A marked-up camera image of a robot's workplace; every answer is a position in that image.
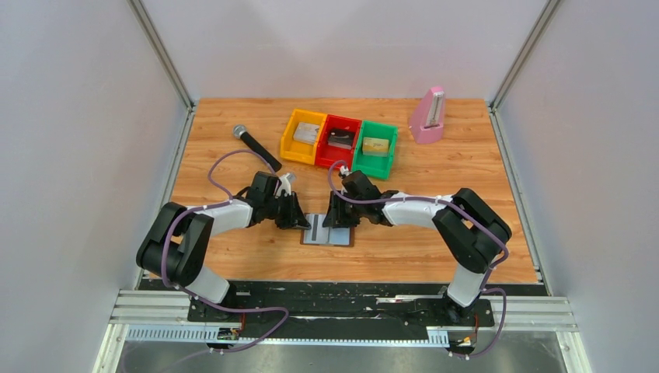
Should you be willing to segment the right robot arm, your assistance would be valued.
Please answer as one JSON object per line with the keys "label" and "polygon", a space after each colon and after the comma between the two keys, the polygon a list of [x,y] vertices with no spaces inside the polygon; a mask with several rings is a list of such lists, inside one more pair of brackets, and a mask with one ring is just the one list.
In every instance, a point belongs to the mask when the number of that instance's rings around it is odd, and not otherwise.
{"label": "right robot arm", "polygon": [[373,225],[414,225],[435,229],[457,263],[445,291],[448,321],[463,324],[475,313],[474,302],[494,267],[507,259],[509,225],[473,190],[425,197],[398,190],[381,191],[361,171],[343,173],[333,189],[323,221],[327,228],[354,228],[365,218]]}

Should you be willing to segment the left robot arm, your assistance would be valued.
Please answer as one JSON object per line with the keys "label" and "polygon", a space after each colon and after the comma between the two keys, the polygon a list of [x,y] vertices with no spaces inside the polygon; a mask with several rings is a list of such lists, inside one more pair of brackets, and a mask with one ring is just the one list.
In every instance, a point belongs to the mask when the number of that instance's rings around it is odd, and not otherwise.
{"label": "left robot arm", "polygon": [[208,311],[220,321],[232,319],[238,300],[231,284],[204,265],[212,237],[272,220],[282,230],[311,228],[292,190],[294,175],[258,172],[250,186],[219,204],[186,207],[169,202],[161,207],[140,245],[136,264],[208,300]]}

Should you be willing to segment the silver VIP card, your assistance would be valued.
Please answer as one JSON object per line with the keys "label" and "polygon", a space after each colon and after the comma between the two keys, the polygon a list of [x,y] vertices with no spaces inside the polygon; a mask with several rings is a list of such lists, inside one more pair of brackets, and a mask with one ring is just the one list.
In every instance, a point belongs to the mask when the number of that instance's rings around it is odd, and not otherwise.
{"label": "silver VIP card", "polygon": [[330,229],[323,226],[324,214],[307,214],[306,218],[310,229],[302,233],[303,245],[328,245],[330,243]]}

